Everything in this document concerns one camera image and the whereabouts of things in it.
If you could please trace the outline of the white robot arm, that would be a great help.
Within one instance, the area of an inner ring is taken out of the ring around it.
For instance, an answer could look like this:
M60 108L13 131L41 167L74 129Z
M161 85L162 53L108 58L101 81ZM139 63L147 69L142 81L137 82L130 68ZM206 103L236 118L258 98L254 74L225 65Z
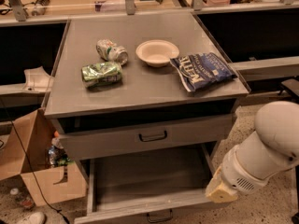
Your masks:
M214 203L229 203L251 194L273 175L299 163L299 104L272 102L258 110L254 132L231 148L206 187Z

